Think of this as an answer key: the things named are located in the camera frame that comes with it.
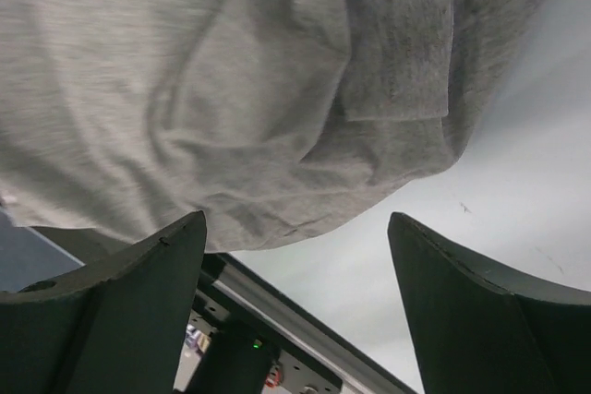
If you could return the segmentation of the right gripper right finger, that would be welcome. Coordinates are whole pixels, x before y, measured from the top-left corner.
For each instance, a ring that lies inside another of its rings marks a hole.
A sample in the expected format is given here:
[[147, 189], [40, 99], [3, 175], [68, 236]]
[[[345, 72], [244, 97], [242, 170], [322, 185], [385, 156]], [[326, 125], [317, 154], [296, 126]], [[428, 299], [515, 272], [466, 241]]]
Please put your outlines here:
[[392, 214], [388, 236], [427, 393], [587, 393], [590, 294]]

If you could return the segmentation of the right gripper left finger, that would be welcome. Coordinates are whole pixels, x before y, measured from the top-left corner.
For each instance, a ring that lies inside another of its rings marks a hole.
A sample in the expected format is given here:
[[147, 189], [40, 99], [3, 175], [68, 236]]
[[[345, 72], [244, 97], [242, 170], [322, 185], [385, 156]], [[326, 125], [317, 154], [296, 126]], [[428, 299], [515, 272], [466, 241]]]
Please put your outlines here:
[[170, 393], [206, 243], [193, 212], [114, 255], [1, 294], [4, 393]]

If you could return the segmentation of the grey t-shirt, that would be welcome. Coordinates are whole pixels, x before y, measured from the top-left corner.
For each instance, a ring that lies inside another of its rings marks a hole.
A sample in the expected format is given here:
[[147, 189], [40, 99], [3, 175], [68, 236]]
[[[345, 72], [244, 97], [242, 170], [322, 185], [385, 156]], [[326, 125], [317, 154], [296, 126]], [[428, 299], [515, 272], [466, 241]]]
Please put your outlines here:
[[469, 138], [542, 0], [1, 0], [1, 204], [211, 252], [330, 232]]

